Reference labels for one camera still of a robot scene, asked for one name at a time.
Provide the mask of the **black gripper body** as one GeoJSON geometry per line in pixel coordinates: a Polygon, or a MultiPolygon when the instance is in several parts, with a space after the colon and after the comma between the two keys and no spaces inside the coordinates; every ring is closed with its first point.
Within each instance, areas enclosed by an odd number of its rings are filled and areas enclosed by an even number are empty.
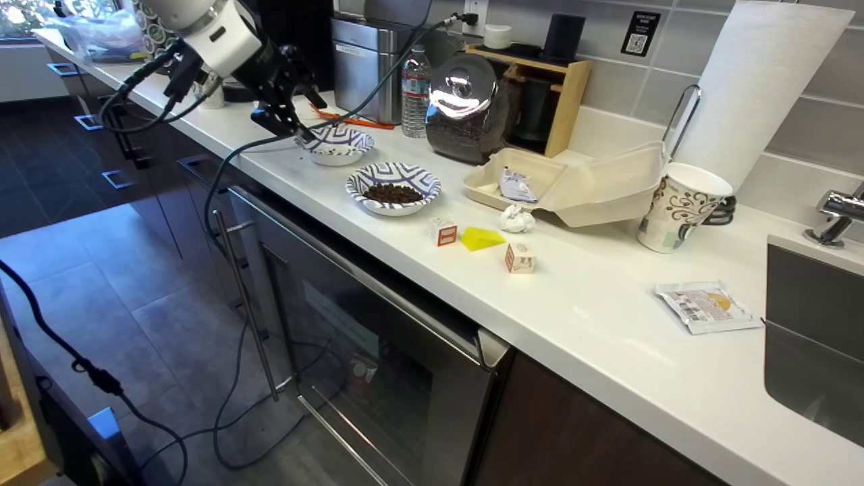
{"type": "Polygon", "coordinates": [[[256,95],[260,103],[295,107],[298,81],[317,75],[295,46],[265,44],[248,61],[241,65],[241,84],[256,95]]]}

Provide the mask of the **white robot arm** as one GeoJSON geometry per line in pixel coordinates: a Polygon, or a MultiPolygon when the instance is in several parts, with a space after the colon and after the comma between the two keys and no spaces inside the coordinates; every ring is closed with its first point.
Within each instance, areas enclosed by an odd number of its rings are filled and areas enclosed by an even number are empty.
{"type": "Polygon", "coordinates": [[[219,77],[246,87],[256,107],[250,119],[280,137],[314,141],[298,119],[295,91],[323,107],[310,84],[310,69],[280,48],[241,0],[142,0],[142,6],[173,29],[196,60],[219,77]]]}

